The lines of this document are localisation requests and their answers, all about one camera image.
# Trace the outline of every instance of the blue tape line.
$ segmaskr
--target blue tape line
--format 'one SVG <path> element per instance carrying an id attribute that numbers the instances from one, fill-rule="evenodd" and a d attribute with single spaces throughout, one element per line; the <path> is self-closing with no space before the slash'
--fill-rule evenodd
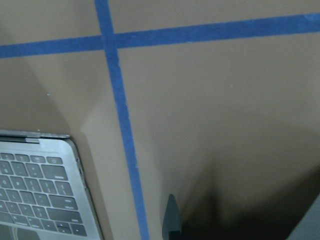
<path id="1" fill-rule="evenodd" d="M 95 8 L 100 31 L 102 33 L 105 57 L 109 68 L 140 236 L 142 240 L 150 240 L 143 191 L 137 166 L 134 137 L 131 129 L 125 86 L 123 83 L 108 1 L 95 0 Z"/>
<path id="2" fill-rule="evenodd" d="M 320 32 L 320 13 L 278 16 L 116 34 L 118 48 Z"/>
<path id="3" fill-rule="evenodd" d="M 85 36 L 0 46 L 0 59 L 103 50 L 101 36 Z"/>

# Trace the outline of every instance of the laptop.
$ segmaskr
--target laptop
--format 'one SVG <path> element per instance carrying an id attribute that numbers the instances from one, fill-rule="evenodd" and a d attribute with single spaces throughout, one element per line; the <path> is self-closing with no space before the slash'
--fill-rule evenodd
<path id="1" fill-rule="evenodd" d="M 0 129 L 0 229 L 8 240 L 103 239 L 69 135 Z"/>

